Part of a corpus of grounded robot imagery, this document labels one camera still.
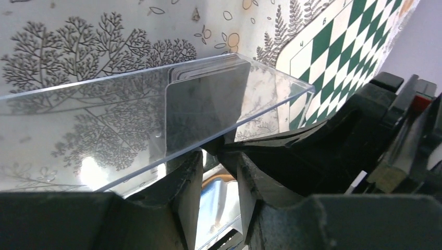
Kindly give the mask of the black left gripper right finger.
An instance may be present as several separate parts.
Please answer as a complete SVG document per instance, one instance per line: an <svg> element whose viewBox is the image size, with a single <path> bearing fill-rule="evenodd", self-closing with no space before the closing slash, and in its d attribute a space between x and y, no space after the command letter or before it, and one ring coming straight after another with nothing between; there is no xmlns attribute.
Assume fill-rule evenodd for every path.
<svg viewBox="0 0 442 250"><path fill-rule="evenodd" d="M426 195L302 197L244 153L221 153L236 178L249 249L441 249L441 203Z"/></svg>

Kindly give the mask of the clear acrylic card box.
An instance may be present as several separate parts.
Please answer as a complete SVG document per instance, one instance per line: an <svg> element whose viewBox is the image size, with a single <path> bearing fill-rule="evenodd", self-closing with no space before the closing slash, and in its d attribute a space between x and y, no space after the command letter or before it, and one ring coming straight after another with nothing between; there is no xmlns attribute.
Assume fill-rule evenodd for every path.
<svg viewBox="0 0 442 250"><path fill-rule="evenodd" d="M289 105L314 87L239 54L225 54L1 97L1 191L129 195L172 172L165 92L186 70L251 63L234 140L283 132Z"/></svg>

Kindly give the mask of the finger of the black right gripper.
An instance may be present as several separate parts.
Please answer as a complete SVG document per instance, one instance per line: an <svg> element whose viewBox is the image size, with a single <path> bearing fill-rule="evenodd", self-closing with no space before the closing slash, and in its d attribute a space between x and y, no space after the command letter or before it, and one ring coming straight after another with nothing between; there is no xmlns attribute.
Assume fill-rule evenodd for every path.
<svg viewBox="0 0 442 250"><path fill-rule="evenodd" d="M403 84L403 78L381 72L324 121L225 143L214 154L233 176L244 153L261 171L301 196L343 193L361 171L372 172L386 150L395 126L384 119Z"/></svg>

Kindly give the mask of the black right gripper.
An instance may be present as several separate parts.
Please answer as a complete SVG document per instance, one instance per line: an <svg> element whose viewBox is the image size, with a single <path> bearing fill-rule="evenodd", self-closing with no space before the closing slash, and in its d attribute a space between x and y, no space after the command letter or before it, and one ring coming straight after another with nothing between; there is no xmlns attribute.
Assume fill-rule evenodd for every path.
<svg viewBox="0 0 442 250"><path fill-rule="evenodd" d="M396 137L373 171L361 171L353 193L441 195L441 96L417 75L402 85L392 110L401 114Z"/></svg>

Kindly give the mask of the orange leather card holder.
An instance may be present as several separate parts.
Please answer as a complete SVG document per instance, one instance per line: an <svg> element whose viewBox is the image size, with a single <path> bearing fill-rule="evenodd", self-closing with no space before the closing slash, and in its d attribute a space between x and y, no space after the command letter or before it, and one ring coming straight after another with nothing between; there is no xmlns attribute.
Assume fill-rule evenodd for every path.
<svg viewBox="0 0 442 250"><path fill-rule="evenodd" d="M242 234L238 183L217 173L202 183L195 249L209 249L230 231Z"/></svg>

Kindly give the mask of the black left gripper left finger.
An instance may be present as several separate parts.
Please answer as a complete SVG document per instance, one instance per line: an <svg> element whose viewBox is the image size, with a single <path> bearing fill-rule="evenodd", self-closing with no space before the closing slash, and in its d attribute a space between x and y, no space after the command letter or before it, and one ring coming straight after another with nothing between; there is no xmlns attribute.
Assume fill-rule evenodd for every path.
<svg viewBox="0 0 442 250"><path fill-rule="evenodd" d="M1 194L1 249L194 249L203 154L138 193Z"/></svg>

